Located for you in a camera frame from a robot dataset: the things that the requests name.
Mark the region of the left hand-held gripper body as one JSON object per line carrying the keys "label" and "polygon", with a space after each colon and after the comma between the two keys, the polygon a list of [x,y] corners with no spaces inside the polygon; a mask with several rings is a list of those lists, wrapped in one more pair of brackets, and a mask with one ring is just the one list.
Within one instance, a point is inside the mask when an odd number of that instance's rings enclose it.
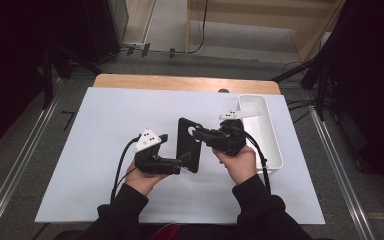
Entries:
{"label": "left hand-held gripper body", "polygon": [[133,152],[135,166],[143,173],[156,174],[157,155],[162,139],[150,128],[146,128],[139,137]]}

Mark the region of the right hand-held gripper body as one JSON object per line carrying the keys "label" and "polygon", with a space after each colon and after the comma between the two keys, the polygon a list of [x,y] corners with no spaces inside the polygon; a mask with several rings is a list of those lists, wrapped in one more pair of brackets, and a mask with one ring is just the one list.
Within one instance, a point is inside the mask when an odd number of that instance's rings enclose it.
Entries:
{"label": "right hand-held gripper body", "polygon": [[221,120],[218,130],[211,130],[211,140],[209,146],[219,150],[229,156],[236,156],[240,150],[246,145],[246,140],[260,150],[257,141],[244,130],[243,119],[249,117],[260,116],[259,111],[239,111],[229,110],[227,113],[221,114]]}

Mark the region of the black phone case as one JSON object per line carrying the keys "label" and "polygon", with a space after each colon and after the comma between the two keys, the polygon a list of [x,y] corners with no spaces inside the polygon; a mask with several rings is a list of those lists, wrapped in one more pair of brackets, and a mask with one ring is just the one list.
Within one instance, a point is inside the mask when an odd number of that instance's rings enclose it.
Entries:
{"label": "black phone case", "polygon": [[202,125],[186,118],[178,120],[176,158],[182,161],[182,167],[192,173],[199,170],[202,142],[196,140],[193,132]]}

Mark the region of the white rectangular plastic container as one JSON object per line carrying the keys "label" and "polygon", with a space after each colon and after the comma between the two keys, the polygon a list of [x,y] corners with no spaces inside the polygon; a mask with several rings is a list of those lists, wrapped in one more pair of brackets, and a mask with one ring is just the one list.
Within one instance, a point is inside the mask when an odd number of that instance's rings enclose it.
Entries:
{"label": "white rectangular plastic container", "polygon": [[238,109],[245,112],[257,112],[257,116],[242,119],[244,129],[258,143],[267,159],[267,171],[271,175],[283,166],[277,137],[273,129],[266,99],[257,95],[241,95],[238,98]]}

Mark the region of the person's left hand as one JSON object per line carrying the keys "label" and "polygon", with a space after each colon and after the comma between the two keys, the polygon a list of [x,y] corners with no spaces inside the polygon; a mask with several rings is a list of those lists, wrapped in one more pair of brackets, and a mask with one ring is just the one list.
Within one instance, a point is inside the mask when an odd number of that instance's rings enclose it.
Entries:
{"label": "person's left hand", "polygon": [[145,174],[138,170],[134,163],[131,163],[127,168],[124,183],[138,191],[143,196],[147,197],[153,190],[154,186],[166,178],[162,174]]}

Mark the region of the person's right hand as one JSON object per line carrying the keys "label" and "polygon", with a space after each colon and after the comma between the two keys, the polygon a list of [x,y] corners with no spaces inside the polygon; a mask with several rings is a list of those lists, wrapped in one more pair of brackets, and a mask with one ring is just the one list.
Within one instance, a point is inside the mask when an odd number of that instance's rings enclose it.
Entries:
{"label": "person's right hand", "polygon": [[226,169],[236,185],[240,185],[257,174],[256,154],[248,146],[244,146],[236,156],[229,156],[219,150],[213,149],[219,163]]}

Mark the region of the red rounded object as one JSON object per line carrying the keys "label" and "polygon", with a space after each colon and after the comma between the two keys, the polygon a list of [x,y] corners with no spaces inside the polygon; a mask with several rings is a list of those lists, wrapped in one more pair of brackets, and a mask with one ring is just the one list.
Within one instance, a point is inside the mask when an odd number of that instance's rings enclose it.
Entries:
{"label": "red rounded object", "polygon": [[166,224],[154,234],[152,240],[173,240],[181,229],[179,224]]}

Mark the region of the black metal stand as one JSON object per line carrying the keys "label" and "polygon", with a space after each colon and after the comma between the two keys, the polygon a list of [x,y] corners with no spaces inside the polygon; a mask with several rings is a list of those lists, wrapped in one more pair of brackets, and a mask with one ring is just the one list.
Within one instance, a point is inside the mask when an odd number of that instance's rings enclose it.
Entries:
{"label": "black metal stand", "polygon": [[304,77],[302,78],[300,85],[303,89],[309,90],[317,85],[317,95],[315,99],[315,111],[321,121],[325,120],[324,117],[324,99],[327,92],[327,79],[328,79],[328,66],[324,63],[323,58],[315,56],[310,60],[300,64],[291,70],[286,71],[273,78],[273,81],[280,83],[283,80],[288,79],[300,72],[306,70]]}
{"label": "black metal stand", "polygon": [[82,58],[75,52],[69,50],[62,44],[46,42],[41,44],[41,48],[45,97],[43,109],[48,108],[51,104],[51,101],[54,99],[52,68],[55,68],[60,77],[70,78],[72,75],[72,69],[68,63],[68,60],[71,59],[95,75],[103,73],[101,69],[94,66],[92,63]]}

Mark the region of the dark curtain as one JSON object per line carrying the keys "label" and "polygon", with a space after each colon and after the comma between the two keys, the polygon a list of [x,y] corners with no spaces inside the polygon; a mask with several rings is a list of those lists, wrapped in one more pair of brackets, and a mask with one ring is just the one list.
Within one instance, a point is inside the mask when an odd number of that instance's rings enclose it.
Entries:
{"label": "dark curtain", "polygon": [[333,94],[360,160],[384,176],[384,0],[346,0],[330,36]]}
{"label": "dark curtain", "polygon": [[32,0],[0,0],[0,140],[44,89]]}

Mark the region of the light wooden frame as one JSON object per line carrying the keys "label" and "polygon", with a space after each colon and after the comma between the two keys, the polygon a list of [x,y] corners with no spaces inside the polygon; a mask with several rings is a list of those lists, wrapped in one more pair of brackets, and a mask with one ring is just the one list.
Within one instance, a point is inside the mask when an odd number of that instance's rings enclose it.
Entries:
{"label": "light wooden frame", "polygon": [[347,0],[187,0],[185,50],[192,21],[288,29],[302,62],[332,31]]}

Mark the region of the aluminium floor rail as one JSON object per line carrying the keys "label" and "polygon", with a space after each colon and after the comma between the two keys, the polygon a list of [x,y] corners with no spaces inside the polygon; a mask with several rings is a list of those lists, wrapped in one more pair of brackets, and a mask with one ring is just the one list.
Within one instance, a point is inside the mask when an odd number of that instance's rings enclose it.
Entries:
{"label": "aluminium floor rail", "polygon": [[319,118],[315,107],[311,106],[309,110],[359,239],[376,240],[366,213],[348,178],[325,122]]}
{"label": "aluminium floor rail", "polygon": [[0,219],[49,123],[58,99],[46,108],[33,101],[0,141]]}

